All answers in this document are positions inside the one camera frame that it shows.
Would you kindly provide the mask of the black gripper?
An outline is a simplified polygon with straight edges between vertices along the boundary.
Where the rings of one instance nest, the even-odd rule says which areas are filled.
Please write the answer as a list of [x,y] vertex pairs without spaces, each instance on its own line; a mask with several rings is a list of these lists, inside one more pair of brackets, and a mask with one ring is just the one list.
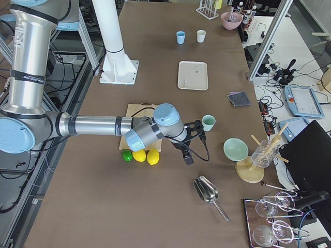
[[172,143],[176,149],[179,149],[183,154],[183,159],[187,165],[194,163],[192,154],[190,152],[190,142],[199,137],[204,146],[206,146],[206,135],[203,130],[203,125],[200,120],[188,122],[184,124],[183,132],[184,138],[173,137]]

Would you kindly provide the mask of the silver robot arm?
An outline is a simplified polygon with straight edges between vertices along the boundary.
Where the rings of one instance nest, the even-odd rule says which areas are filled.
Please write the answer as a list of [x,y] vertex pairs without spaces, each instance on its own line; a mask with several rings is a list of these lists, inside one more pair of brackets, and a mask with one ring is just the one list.
[[1,107],[1,150],[22,153],[53,137],[123,136],[132,151],[167,138],[186,164],[193,163],[192,139],[206,140],[199,120],[183,123],[176,108],[164,103],[152,117],[79,116],[42,108],[51,33],[79,30],[78,1],[11,1],[16,19],[8,101]]

